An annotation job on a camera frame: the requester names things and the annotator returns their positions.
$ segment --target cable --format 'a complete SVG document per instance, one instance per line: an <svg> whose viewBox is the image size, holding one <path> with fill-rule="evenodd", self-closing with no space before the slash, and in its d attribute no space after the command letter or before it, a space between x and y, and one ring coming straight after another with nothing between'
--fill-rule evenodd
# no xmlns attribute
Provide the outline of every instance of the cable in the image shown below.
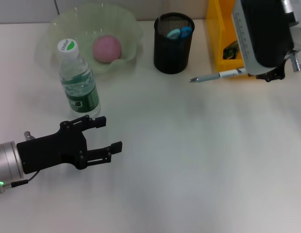
<svg viewBox="0 0 301 233"><path fill-rule="evenodd" d="M21 186L21 185L24 185L24 184L27 184L29 183L32 179L34 179L35 176L37 176L37 174L40 172L37 171L31 178L29 178L28 180L22 180L22 181L16 181L16 182L11 182L11 187L12 188L15 188L15 187L18 187L18 186Z"/></svg>

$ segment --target green bottle label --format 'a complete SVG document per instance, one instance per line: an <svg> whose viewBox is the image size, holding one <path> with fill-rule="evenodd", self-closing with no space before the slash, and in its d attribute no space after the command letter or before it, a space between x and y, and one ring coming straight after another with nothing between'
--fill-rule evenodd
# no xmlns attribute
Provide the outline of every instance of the green bottle label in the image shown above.
<svg viewBox="0 0 301 233"><path fill-rule="evenodd" d="M92 111L99 104L97 87L84 96L70 96L67 94L68 102L71 108L78 113L87 113Z"/></svg>

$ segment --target wall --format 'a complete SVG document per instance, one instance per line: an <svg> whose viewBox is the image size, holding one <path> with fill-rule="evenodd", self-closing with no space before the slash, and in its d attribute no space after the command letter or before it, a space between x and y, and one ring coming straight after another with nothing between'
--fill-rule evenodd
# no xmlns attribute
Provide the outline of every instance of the wall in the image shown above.
<svg viewBox="0 0 301 233"><path fill-rule="evenodd" d="M0 23L50 22L62 13L89 0L0 0ZM118 3L131 10L139 20L154 20L159 0L91 0ZM192 18L205 18L208 0L166 0L165 12L181 12Z"/></svg>

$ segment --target white bottle cap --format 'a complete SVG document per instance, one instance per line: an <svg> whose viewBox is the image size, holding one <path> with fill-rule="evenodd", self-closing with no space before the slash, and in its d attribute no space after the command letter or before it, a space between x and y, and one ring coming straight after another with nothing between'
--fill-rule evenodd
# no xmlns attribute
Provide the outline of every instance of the white bottle cap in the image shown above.
<svg viewBox="0 0 301 233"><path fill-rule="evenodd" d="M77 42L73 39L61 40L58 43L58 51L63 59L72 59L79 55Z"/></svg>

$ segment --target translucent bowl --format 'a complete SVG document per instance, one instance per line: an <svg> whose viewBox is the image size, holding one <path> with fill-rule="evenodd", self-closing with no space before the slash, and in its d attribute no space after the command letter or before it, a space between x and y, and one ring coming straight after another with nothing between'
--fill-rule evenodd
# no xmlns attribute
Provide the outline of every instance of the translucent bowl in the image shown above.
<svg viewBox="0 0 301 233"><path fill-rule="evenodd" d="M113 35L122 47L121 58L109 64L93 57L92 45L102 35ZM130 11L115 4L85 3L60 14L48 28L51 49L57 54L57 44L65 38L77 41L81 55L95 74L107 72L136 55L143 36L142 29Z"/></svg>

